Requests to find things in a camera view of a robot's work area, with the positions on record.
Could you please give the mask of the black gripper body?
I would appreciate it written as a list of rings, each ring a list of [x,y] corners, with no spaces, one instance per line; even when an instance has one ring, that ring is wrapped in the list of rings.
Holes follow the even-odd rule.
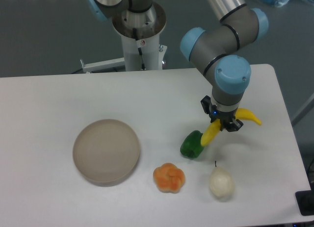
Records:
[[[236,118],[235,114],[239,107],[239,102],[233,105],[224,105],[216,101],[216,99],[211,96],[205,96],[201,100],[201,105],[206,114],[216,115],[217,120],[222,124],[223,120],[230,120],[232,118]]]

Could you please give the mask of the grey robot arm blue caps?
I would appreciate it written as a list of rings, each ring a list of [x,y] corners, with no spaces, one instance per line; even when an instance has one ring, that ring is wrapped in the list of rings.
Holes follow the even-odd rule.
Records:
[[[159,35],[166,25],[163,8],[153,0],[88,0],[96,17],[111,19],[120,35],[127,71],[156,70],[162,67]],[[207,32],[200,27],[182,38],[185,58],[212,85],[212,93],[201,100],[204,112],[219,130],[238,131],[243,125],[239,104],[249,84],[251,67],[236,55],[240,48],[255,42],[268,31],[268,19],[259,9],[250,9],[244,0],[209,0],[220,27]]]

